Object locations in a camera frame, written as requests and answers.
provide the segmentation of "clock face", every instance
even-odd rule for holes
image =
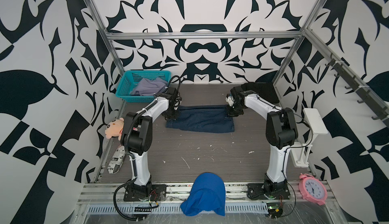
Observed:
[[[308,193],[312,197],[316,199],[324,198],[325,195],[324,188],[318,182],[308,179],[307,181],[305,181],[305,188],[307,189]]]

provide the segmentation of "blue cloth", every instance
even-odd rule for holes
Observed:
[[[223,180],[213,173],[202,173],[193,183],[188,199],[181,204],[182,212],[194,216],[201,211],[214,211],[225,216],[226,188]]]
[[[167,128],[208,133],[235,131],[233,118],[228,116],[226,105],[179,106],[178,110],[179,117],[167,121]]]

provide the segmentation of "teal plastic basket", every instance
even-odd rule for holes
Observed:
[[[170,71],[161,70],[129,70],[124,72],[116,96],[126,100],[129,103],[150,103],[154,96],[130,95],[130,92],[138,85],[143,78],[155,80],[157,77],[169,82]]]

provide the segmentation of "wooden table surface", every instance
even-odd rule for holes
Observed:
[[[231,84],[182,84],[183,106],[223,105]],[[138,111],[146,103],[127,103],[124,115]],[[201,133],[165,127],[163,116],[153,123],[153,143],[148,151],[149,171],[153,182],[193,182],[203,172],[220,176],[223,181],[263,181],[270,159],[270,144],[266,140],[266,120],[252,109],[234,118],[233,133]],[[116,139],[109,153],[111,159],[120,145]],[[295,168],[290,156],[288,180],[299,180],[305,168]],[[116,174],[106,169],[100,182],[126,182],[131,178],[129,159]]]

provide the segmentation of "gray cloth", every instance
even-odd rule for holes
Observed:
[[[130,95],[154,95],[166,89],[167,81],[157,77],[155,80],[143,78],[138,85],[130,92]]]

